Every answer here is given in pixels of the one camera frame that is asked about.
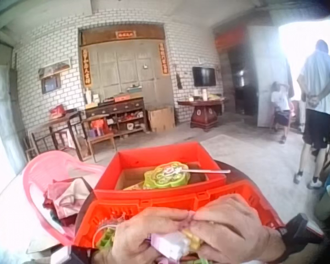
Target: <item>red altar table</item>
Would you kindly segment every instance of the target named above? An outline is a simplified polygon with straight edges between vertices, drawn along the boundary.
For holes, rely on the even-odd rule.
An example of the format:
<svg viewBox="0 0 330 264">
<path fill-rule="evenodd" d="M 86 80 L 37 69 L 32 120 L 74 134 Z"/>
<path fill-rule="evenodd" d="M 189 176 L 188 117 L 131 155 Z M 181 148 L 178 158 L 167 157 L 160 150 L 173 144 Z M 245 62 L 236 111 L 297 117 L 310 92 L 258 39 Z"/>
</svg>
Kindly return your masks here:
<svg viewBox="0 0 330 264">
<path fill-rule="evenodd" d="M 180 106 L 193 106 L 194 111 L 191 117 L 191 128 L 203 128 L 209 131 L 218 123 L 218 115 L 215 106 L 220 106 L 225 100 L 212 101 L 178 101 Z"/>
</svg>

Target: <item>orange plastic box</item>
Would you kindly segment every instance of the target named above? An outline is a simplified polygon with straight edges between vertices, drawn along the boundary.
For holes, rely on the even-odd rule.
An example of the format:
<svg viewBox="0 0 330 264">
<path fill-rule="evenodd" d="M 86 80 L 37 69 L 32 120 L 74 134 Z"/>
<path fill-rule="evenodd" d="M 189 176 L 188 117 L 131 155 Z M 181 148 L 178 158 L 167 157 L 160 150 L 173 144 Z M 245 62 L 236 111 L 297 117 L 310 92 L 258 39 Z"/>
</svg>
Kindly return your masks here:
<svg viewBox="0 0 330 264">
<path fill-rule="evenodd" d="M 129 200 L 94 200 L 87 206 L 87 211 L 77 230 L 74 244 L 87 248 L 95 248 L 95 245 L 92 245 L 92 240 L 97 228 L 105 219 L 110 219 L 112 216 L 119 217 L 125 214 L 126 217 L 132 217 L 150 206 L 173 207 L 196 211 L 210 201 L 227 194 L 242 195 L 248 204 L 257 210 L 264 226 L 271 228 L 283 226 L 277 213 L 261 192 L 253 187 L 249 181 L 242 180 L 234 184 L 224 185 L 206 191 L 169 195 L 167 197 L 156 197 L 153 199 L 143 199 L 141 196 L 138 196 L 138 198 Z"/>
<path fill-rule="evenodd" d="M 120 177 L 123 174 L 138 174 L 140 176 L 139 178 L 134 181 L 131 180 L 131 182 L 138 183 L 139 180 L 142 180 L 145 171 L 173 161 L 185 163 L 193 168 L 220 170 L 216 162 L 198 142 L 119 151 L 111 160 L 95 187 L 95 190 L 98 191 L 98 199 L 105 199 L 109 197 L 108 194 L 111 194 L 113 198 L 123 199 L 125 197 L 125 191 L 115 191 L 122 190 L 124 189 L 123 187 L 126 187 L 126 185 L 120 183 Z M 226 176 L 224 174 L 206 174 L 205 176 L 205 180 L 198 179 L 195 184 L 189 184 L 176 189 L 182 189 L 182 191 L 186 192 L 185 189 L 205 186 L 211 180 L 219 180 L 218 184 L 220 185 L 226 182 Z M 105 196 L 103 196 L 102 194 L 105 190 L 113 190 L 113 192 L 104 192 Z M 137 194 L 134 191 L 128 192 L 128 198 L 151 193 L 149 190 L 141 191 L 141 193 L 138 192 Z"/>
</svg>

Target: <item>red box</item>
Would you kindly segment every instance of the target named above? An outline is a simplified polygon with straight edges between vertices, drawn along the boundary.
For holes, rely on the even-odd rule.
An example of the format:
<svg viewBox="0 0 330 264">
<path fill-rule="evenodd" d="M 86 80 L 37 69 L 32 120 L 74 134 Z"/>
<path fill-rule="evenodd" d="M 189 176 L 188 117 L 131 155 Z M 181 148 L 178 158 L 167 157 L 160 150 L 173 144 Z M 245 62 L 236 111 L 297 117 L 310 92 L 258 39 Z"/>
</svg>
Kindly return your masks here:
<svg viewBox="0 0 330 264">
<path fill-rule="evenodd" d="M 98 226 L 104 219 L 112 216 L 121 216 L 123 213 L 127 217 L 132 217 L 147 207 L 174 207 L 184 210 L 198 210 L 210 201 L 216 200 L 220 196 L 228 194 L 240 194 L 247 203 L 257 210 L 259 218 L 264 226 L 271 228 L 283 227 L 281 219 L 261 192 L 252 186 L 249 181 L 242 180 L 233 184 L 224 185 L 203 192 L 193 192 L 182 195 L 172 195 L 153 199 L 108 199 L 93 200 L 84 205 L 88 208 L 84 215 L 80 228 L 77 229 L 74 244 L 86 248 L 95 248 L 92 240 Z"/>
<path fill-rule="evenodd" d="M 130 99 L 131 99 L 130 95 L 121 95 L 121 96 L 115 96 L 114 97 L 115 103 L 130 100 Z"/>
<path fill-rule="evenodd" d="M 201 169 L 220 170 L 219 166 L 211 158 L 209 153 L 198 142 L 187 142 L 150 148 L 136 148 L 133 150 L 119 151 L 114 156 L 103 176 L 97 183 L 95 190 L 99 191 L 99 194 L 101 193 L 101 190 L 113 190 L 112 197 L 115 197 L 114 190 L 123 170 L 151 167 L 155 168 L 161 164 L 173 161 L 178 161 L 185 164 L 196 163 Z M 224 174 L 207 174 L 206 177 L 208 181 L 220 179 L 221 185 L 226 182 L 226 176 Z M 193 187 L 193 185 L 203 185 L 206 182 L 178 187 L 176 189 L 184 190 Z M 142 192 L 150 193 L 152 191 L 146 190 Z"/>
<path fill-rule="evenodd" d="M 242 195 L 247 203 L 257 210 L 263 225 L 272 228 L 283 226 L 274 209 L 249 181 L 226 185 L 224 174 L 208 174 L 205 181 L 199 177 L 198 182 L 189 182 L 188 185 L 177 188 L 122 190 L 124 186 L 120 185 L 120 182 L 122 184 L 127 182 L 126 171 L 131 171 L 130 177 L 138 173 L 140 177 L 136 180 L 139 182 L 142 173 L 149 168 L 173 161 L 187 165 L 196 164 L 202 169 L 220 169 L 197 142 L 118 152 L 97 183 L 93 195 L 89 196 L 78 215 L 74 245 L 94 248 L 93 237 L 106 219 L 122 215 L 128 219 L 147 207 L 171 207 L 196 211 L 210 201 L 227 194 Z M 196 178 L 196 175 L 191 174 L 190 181 L 192 178 Z"/>
</svg>

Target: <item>wooden door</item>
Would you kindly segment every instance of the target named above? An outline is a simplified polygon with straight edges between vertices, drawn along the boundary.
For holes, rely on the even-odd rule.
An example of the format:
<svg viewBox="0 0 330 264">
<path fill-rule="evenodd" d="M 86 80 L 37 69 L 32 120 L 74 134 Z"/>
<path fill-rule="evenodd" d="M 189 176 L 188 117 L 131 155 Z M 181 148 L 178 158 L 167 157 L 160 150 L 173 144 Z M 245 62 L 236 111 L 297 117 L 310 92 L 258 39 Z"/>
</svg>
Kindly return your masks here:
<svg viewBox="0 0 330 264">
<path fill-rule="evenodd" d="M 162 74 L 161 42 L 129 40 L 88 47 L 91 90 L 103 100 L 141 86 L 146 107 L 174 105 L 171 77 Z"/>
<path fill-rule="evenodd" d="M 93 45 L 89 47 L 88 50 L 92 77 L 92 92 L 99 94 L 101 100 L 120 93 L 114 43 Z"/>
</svg>

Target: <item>sneaker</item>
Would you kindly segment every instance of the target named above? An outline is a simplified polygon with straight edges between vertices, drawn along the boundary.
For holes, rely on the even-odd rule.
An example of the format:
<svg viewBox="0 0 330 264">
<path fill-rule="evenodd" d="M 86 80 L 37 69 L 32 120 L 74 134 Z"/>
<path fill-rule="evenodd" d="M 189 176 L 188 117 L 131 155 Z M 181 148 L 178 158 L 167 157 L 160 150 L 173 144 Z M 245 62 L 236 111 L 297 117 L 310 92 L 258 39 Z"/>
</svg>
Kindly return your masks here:
<svg viewBox="0 0 330 264">
<path fill-rule="evenodd" d="M 295 184 L 299 184 L 299 182 L 301 181 L 302 179 L 302 175 L 298 175 L 298 173 L 295 174 L 295 177 L 293 178 L 293 182 Z"/>
<path fill-rule="evenodd" d="M 279 143 L 282 144 L 282 145 L 285 144 L 286 143 L 286 137 L 282 136 Z"/>
<path fill-rule="evenodd" d="M 315 183 L 313 180 L 311 180 L 308 185 L 307 188 L 310 190 L 317 190 L 323 187 L 323 182 L 320 181 L 319 179 L 317 180 L 317 182 Z"/>
</svg>

